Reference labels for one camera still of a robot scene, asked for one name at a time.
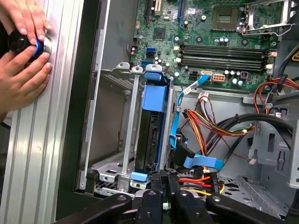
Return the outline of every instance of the blue plastic clip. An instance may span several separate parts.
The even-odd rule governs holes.
[[[184,167],[191,168],[192,166],[203,166],[221,170],[223,168],[223,161],[196,154],[194,158],[186,157]]]
[[[134,181],[146,182],[147,179],[148,179],[148,175],[143,174],[143,173],[132,172],[131,173],[131,179],[134,180]]]

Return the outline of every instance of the aluminum frame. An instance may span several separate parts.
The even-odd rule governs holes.
[[[2,224],[55,221],[58,181],[84,0],[40,0],[53,31],[45,91],[14,112],[0,207]]]

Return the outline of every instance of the red wire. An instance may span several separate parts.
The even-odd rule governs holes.
[[[204,183],[194,182],[194,181],[181,181],[181,180],[179,180],[178,182],[180,182],[180,183],[194,183],[196,185],[206,187],[206,188],[211,188],[212,187],[212,185],[210,185],[210,184],[204,184]]]
[[[207,176],[207,177],[204,177],[204,178],[201,178],[201,179],[180,178],[179,180],[180,181],[196,181],[196,182],[199,182],[199,181],[206,181],[210,178],[211,178],[210,176]]]

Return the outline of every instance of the motherboard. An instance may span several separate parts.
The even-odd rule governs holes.
[[[131,65],[162,65],[175,85],[254,91],[272,75],[277,35],[243,35],[248,0],[139,0]],[[282,2],[255,7],[254,27],[281,19]]]

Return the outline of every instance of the hand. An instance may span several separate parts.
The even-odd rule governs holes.
[[[36,0],[0,0],[0,21],[8,34],[16,26],[33,45],[36,45],[36,35],[40,41],[45,40],[44,28],[51,30],[43,8]]]
[[[23,70],[35,50],[30,46],[17,56],[10,51],[0,59],[0,114],[27,106],[46,87],[52,68],[48,53]]]

